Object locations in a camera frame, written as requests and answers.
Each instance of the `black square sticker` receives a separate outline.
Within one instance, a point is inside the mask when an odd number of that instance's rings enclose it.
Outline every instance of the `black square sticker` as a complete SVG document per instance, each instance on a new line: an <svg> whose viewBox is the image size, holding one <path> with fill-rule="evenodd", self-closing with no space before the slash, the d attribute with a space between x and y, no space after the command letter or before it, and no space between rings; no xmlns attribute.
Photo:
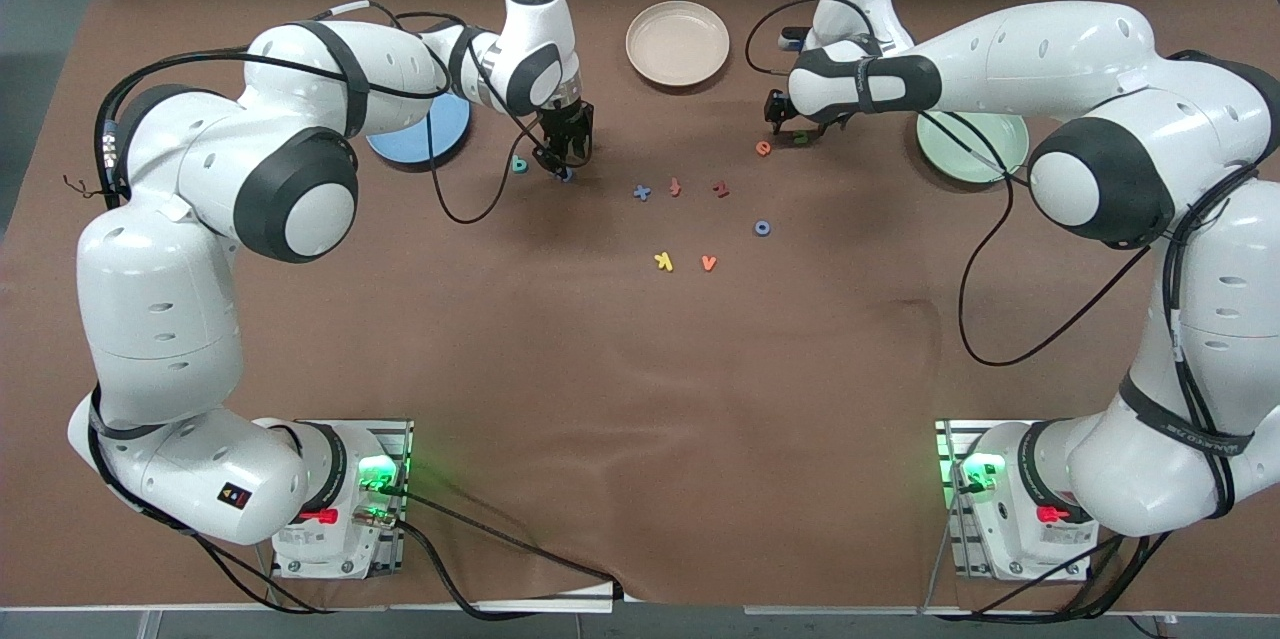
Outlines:
<svg viewBox="0 0 1280 639"><path fill-rule="evenodd" d="M248 503L248 498L252 497L252 492L246 492L239 487L228 481L223 484L223 490L218 493L218 501L224 505L230 505L238 510L243 510L244 505Z"/></svg>

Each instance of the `blue plate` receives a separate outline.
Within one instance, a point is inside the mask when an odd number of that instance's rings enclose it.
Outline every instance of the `blue plate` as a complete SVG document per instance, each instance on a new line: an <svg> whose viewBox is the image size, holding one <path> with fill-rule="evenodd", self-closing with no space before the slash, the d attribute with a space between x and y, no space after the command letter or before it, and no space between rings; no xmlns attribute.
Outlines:
<svg viewBox="0 0 1280 639"><path fill-rule="evenodd" d="M431 149L435 166L453 159L471 125L471 102L453 95L440 95L431 102ZM426 119L389 134L372 134L369 146L393 165L417 172L430 169L426 151Z"/></svg>

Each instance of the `round plate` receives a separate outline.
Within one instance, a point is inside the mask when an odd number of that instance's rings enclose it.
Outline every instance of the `round plate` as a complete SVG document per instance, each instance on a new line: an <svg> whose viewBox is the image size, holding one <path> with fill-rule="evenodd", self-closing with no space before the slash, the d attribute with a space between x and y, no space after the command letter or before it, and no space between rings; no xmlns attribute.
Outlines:
<svg viewBox="0 0 1280 639"><path fill-rule="evenodd" d="M435 168L444 166L462 143L471 124L471 102L453 95L440 95L431 101L431 149ZM426 119L388 134L371 134L369 146L390 161L411 169L429 169L426 151Z"/></svg>
<svg viewBox="0 0 1280 639"><path fill-rule="evenodd" d="M975 152L979 152L989 161L988 165L973 158L960 143L956 143L951 137L947 137L941 129L934 127L932 120L918 117L915 119L915 137L919 138L920 150L924 152L924 159L929 160L929 164L952 179L973 184L988 184L1000 179L1000 170L997 169L1000 164L992 159L987 143L982 143L982 140L974 136L968 127L942 114L942 111L928 111L928 114L955 134L956 138L960 138L964 143L969 143ZM1000 159L1005 161L1005 166L1009 168L1010 173L1014 173L1027 161L1027 150L1030 146L1030 140L1027 137L1027 123L1021 117L1010 114L966 114L965 111L956 111L956 114L968 119L970 124L987 137L987 141L1000 152Z"/></svg>
<svg viewBox="0 0 1280 639"><path fill-rule="evenodd" d="M652 82L689 87L710 78L728 59L728 29L707 6L663 1L631 20L627 59Z"/></svg>

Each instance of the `gray floor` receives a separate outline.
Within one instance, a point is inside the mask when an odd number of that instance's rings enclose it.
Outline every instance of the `gray floor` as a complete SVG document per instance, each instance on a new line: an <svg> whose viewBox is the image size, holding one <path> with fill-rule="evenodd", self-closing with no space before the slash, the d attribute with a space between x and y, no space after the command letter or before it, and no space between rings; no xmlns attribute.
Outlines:
<svg viewBox="0 0 1280 639"><path fill-rule="evenodd" d="M0 239L44 124L58 74L90 0L0 0ZM92 118L69 131L86 134ZM86 169L90 158L86 154ZM68 192L68 201L76 201ZM0 567L4 557L0 557ZM125 639L141 636L141 612L0 612L0 639ZM851 639L900 636L1005 639L1133 638L1120 619L1021 629L946 624L932 617L745 616L733 607L617 604L613 615L539 616L520 622L483 624L460 613L352 612L329 617L288 617L265 611L165 612L159 639L351 639L353 636L440 636L479 639ZM1176 636L1280 636L1280 620L1189 617Z"/></svg>

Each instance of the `green light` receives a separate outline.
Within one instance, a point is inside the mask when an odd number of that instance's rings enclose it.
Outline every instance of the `green light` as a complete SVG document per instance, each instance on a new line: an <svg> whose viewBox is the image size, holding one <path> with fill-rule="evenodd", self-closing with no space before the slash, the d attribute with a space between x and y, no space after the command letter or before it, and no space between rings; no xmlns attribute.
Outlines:
<svg viewBox="0 0 1280 639"><path fill-rule="evenodd" d="M396 484L396 462L387 455L360 460L357 471L361 489L381 492Z"/></svg>
<svg viewBox="0 0 1280 639"><path fill-rule="evenodd" d="M996 475L1004 470L1005 457L1000 455L973 455L961 465L969 484L978 484L988 492L996 488Z"/></svg>

